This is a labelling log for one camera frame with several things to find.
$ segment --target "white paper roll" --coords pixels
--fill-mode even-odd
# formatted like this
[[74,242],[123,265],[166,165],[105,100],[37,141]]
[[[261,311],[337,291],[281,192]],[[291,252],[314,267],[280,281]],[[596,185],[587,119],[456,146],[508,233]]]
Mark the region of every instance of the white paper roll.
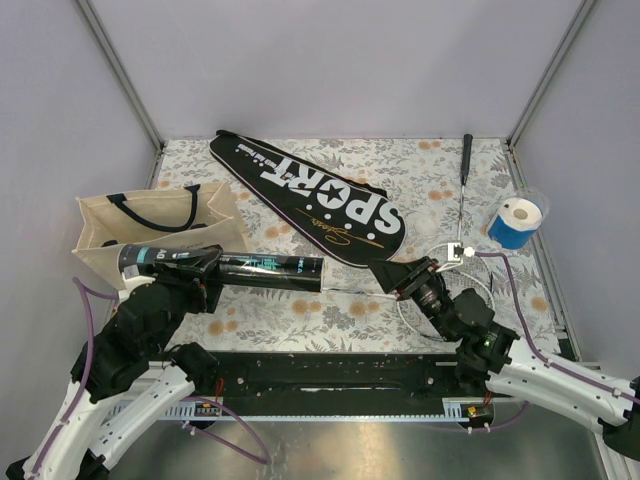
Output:
[[542,212],[535,203],[520,197],[505,200],[496,216],[500,216],[505,225],[519,232],[537,229],[543,218]]

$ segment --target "black cylindrical tube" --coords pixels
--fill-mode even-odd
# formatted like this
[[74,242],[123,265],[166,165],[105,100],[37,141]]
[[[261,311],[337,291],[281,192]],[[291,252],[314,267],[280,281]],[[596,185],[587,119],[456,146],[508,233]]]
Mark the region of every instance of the black cylindrical tube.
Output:
[[217,280],[225,285],[320,292],[323,263],[318,257],[224,253]]

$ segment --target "black bag handle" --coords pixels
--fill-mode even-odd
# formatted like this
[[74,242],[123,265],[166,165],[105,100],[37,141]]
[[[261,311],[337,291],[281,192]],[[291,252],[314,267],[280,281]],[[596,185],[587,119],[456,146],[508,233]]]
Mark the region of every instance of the black bag handle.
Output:
[[198,190],[200,190],[200,185],[191,185],[188,187],[184,187],[184,189],[188,192],[191,192],[191,213],[189,214],[189,219],[186,221],[186,223],[179,227],[166,227],[164,225],[158,225],[157,223],[145,220],[124,204],[124,202],[127,201],[127,197],[124,193],[114,193],[112,195],[107,195],[107,199],[111,203],[113,203],[118,208],[118,210],[120,210],[132,220],[138,222],[140,225],[144,225],[147,228],[157,230],[159,232],[177,233],[184,232],[185,230],[191,228],[191,225],[196,218],[196,212],[198,210]]

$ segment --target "gray backdrop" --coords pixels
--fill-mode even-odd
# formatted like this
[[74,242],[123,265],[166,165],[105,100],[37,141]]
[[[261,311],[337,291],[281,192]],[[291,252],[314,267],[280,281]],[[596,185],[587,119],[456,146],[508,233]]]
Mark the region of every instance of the gray backdrop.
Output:
[[144,187],[153,150],[71,1],[0,2],[0,65],[4,476],[40,443],[86,341],[71,276],[105,287],[70,253],[74,197]]
[[504,137],[580,0],[94,0],[166,138]]

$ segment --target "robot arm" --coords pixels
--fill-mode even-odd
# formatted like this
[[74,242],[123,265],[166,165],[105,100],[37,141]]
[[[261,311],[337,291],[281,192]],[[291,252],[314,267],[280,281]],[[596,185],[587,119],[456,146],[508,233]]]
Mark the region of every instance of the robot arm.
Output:
[[530,337],[493,320],[475,290],[449,296],[437,261],[374,261],[370,268],[386,293],[412,299],[456,349],[462,385],[484,386],[557,412],[602,434],[613,450],[640,460],[640,385],[589,370],[535,348]]
[[123,412],[107,413],[164,351],[187,313],[213,313],[223,285],[320,291],[322,259],[223,254],[126,245],[118,260],[126,290],[116,314],[94,338],[89,378],[73,414],[65,422],[81,386],[88,347],[71,370],[67,395],[41,445],[12,464],[7,475],[20,480],[103,479],[127,448],[168,407],[194,391],[209,391],[217,362],[198,344],[171,352],[175,365]]
[[[72,369],[56,421],[33,456],[9,467],[10,479],[104,479],[168,406],[194,391],[210,391],[217,362],[197,344],[184,345],[172,352],[175,364],[154,385],[102,425],[148,369],[149,358],[164,351],[184,316],[215,311],[223,285],[321,291],[318,258],[128,245],[119,265],[127,289],[120,292],[117,313],[95,337],[89,380],[73,415],[60,422],[79,390],[87,346]],[[483,386],[558,412],[602,434],[613,450],[640,460],[637,380],[601,375],[534,350],[529,338],[495,322],[495,313],[473,289],[452,299],[431,258],[374,261],[370,268],[385,292],[414,300],[444,340],[460,342],[456,375],[461,385]]]

